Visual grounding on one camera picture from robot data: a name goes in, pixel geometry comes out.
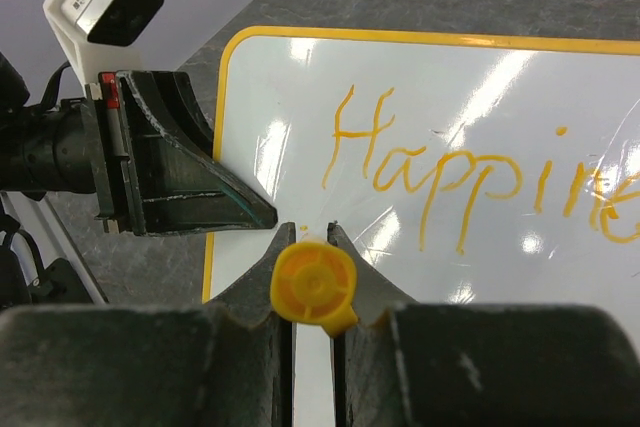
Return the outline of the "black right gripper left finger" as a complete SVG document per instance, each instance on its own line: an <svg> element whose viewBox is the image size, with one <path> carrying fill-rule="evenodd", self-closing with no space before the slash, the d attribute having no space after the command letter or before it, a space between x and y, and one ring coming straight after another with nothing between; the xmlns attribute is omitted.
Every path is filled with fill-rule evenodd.
<svg viewBox="0 0 640 427"><path fill-rule="evenodd" d="M285 223L194 308L15 307L1 316L5 426L289 426L294 328L269 300Z"/></svg>

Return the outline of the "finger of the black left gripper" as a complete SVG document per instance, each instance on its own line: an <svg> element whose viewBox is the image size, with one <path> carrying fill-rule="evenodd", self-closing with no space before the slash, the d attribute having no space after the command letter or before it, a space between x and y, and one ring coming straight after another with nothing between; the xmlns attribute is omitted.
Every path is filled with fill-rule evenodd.
<svg viewBox="0 0 640 427"><path fill-rule="evenodd" d="M276 226L277 210L213 154L214 133L185 72L119 71L122 164L135 234Z"/></svg>

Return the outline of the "white marker pen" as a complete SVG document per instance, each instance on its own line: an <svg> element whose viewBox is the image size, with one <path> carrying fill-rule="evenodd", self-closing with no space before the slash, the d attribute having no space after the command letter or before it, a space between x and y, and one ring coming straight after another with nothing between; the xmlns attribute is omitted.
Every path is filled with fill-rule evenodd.
<svg viewBox="0 0 640 427"><path fill-rule="evenodd" d="M345 239L302 237L278 254L270 282L280 317L331 338L373 324L395 299L394 286Z"/></svg>

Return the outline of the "yellow framed whiteboard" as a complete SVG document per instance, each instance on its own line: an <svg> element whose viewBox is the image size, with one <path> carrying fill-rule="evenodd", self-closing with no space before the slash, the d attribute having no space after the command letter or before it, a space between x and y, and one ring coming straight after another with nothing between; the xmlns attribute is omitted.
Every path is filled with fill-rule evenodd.
<svg viewBox="0 0 640 427"><path fill-rule="evenodd" d="M251 27L214 133L293 243L336 223L420 303L601 309L639 359L637 42ZM293 424L339 426L335 338L289 322Z"/></svg>

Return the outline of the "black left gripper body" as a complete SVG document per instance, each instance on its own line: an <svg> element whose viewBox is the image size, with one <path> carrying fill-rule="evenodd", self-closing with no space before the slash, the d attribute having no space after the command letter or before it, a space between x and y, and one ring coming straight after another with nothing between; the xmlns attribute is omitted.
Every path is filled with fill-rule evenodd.
<svg viewBox="0 0 640 427"><path fill-rule="evenodd" d="M138 236L145 234L141 197L132 192L127 164L116 151L140 128L124 120L133 103L127 85L135 71L102 72L85 97L58 98L62 73L50 78L43 98L28 103L16 73L1 75L1 190L40 201L49 192L95 194L97 218Z"/></svg>

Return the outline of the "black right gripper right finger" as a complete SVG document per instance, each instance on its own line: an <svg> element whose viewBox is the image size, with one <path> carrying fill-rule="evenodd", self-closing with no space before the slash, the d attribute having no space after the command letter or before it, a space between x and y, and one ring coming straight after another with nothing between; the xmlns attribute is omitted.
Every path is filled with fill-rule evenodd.
<svg viewBox="0 0 640 427"><path fill-rule="evenodd" d="M345 230L358 322L332 343L339 426L635 426L639 359L623 329L580 305L420 303Z"/></svg>

